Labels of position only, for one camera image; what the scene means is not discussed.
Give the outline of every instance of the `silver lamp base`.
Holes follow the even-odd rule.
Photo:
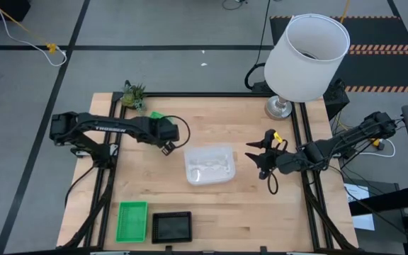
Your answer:
[[[266,114],[272,120],[284,120],[292,113],[292,104],[279,96],[272,96],[266,103]]]

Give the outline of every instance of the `paper sheet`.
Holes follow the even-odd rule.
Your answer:
[[[365,186],[356,186],[353,184],[344,184],[344,186],[347,188],[347,191],[356,197],[357,199],[364,199],[364,198],[369,198],[369,192],[368,192],[368,187]],[[355,199],[353,199],[351,196],[346,194],[347,196],[347,201],[352,202]],[[374,220],[373,220],[373,215],[360,215],[360,216],[354,216],[352,217],[353,220],[353,226],[355,228],[361,229],[361,230],[374,230]]]

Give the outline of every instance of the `potted plant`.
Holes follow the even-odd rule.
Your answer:
[[[145,88],[146,86],[142,84],[132,85],[128,80],[125,81],[124,96],[120,99],[122,105],[143,114],[146,110],[146,105],[143,100],[145,97]]]

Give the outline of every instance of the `white lamp shade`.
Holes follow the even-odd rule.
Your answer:
[[[315,100],[327,90],[349,45],[349,33],[334,19],[319,14],[295,16],[268,56],[267,84],[286,100]]]

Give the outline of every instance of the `wooden tabletop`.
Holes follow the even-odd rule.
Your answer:
[[[104,249],[164,250],[165,244],[151,243],[152,213],[191,211],[193,241],[172,244],[175,251],[259,251],[260,246],[267,246],[269,251],[312,251],[300,174],[282,175],[276,171],[279,192],[271,195],[267,182],[259,180],[259,170],[253,161],[244,155],[245,152],[260,153],[260,149],[245,143],[262,140],[265,131],[271,128],[289,141],[290,151],[295,151],[291,118],[269,119],[264,113],[265,98],[147,98],[146,103],[147,115],[150,111],[158,111],[185,119],[191,128],[191,139],[184,148],[165,157],[159,148],[138,144],[130,136],[123,135]],[[111,93],[96,93],[89,112],[108,115],[110,104]],[[314,140],[331,137],[324,101],[308,103],[307,111]],[[125,117],[132,118],[136,114],[129,110]],[[177,124],[181,134],[177,144],[180,144],[187,131],[179,121]],[[104,132],[92,131],[87,135],[103,142]],[[234,179],[209,186],[189,184],[183,151],[187,147],[220,144],[230,145],[234,151],[237,170]],[[90,166],[90,158],[78,159],[74,180]],[[70,193],[58,245],[67,242],[86,219],[96,172],[89,174]],[[358,246],[341,176],[327,170],[321,173],[321,179],[328,215],[347,240]],[[149,204],[146,241],[116,244],[119,202],[136,200]],[[99,225],[100,217],[94,233],[98,233]],[[322,234],[319,238],[324,247]]]

